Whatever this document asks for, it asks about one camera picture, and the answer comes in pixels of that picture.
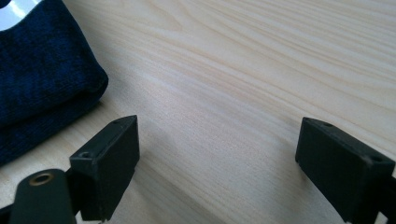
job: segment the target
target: blue towel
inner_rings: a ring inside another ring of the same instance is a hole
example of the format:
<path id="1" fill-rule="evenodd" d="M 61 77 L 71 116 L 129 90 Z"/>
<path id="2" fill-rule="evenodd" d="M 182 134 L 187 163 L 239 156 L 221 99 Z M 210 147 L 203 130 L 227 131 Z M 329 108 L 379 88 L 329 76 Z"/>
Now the blue towel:
<path id="1" fill-rule="evenodd" d="M 0 32 L 0 166 L 87 113 L 107 82 L 62 0 Z"/>

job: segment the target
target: white object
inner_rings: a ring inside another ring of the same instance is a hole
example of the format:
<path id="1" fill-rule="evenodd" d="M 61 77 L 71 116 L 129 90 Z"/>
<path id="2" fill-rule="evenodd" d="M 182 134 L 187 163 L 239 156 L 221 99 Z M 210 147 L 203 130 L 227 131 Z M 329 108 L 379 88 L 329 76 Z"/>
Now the white object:
<path id="1" fill-rule="evenodd" d="M 7 30 L 23 20 L 42 0 L 11 0 L 0 8 L 0 31 Z"/>

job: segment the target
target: table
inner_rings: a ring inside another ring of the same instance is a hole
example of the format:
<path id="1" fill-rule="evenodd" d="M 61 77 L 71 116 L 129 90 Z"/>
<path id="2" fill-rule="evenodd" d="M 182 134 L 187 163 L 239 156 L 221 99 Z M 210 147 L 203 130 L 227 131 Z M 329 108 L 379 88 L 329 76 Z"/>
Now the table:
<path id="1" fill-rule="evenodd" d="M 396 160 L 394 1 L 64 2 L 109 86 L 0 168 L 1 207 L 134 114 L 141 160 L 109 223 L 343 223 L 294 160 L 302 117 Z"/>

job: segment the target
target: folded cloth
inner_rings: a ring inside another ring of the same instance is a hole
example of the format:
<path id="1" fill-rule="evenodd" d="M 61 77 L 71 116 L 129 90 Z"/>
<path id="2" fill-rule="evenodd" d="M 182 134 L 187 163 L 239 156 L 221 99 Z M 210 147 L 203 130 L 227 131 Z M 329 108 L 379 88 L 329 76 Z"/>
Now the folded cloth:
<path id="1" fill-rule="evenodd" d="M 88 112 L 107 75 L 62 0 L 0 32 L 0 166 Z"/>

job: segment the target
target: dark blue cloth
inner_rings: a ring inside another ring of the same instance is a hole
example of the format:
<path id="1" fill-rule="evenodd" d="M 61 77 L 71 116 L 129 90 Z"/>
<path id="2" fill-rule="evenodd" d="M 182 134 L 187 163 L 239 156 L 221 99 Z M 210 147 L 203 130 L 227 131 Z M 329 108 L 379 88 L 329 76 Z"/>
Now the dark blue cloth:
<path id="1" fill-rule="evenodd" d="M 0 32 L 0 166 L 88 112 L 107 82 L 61 0 Z"/>

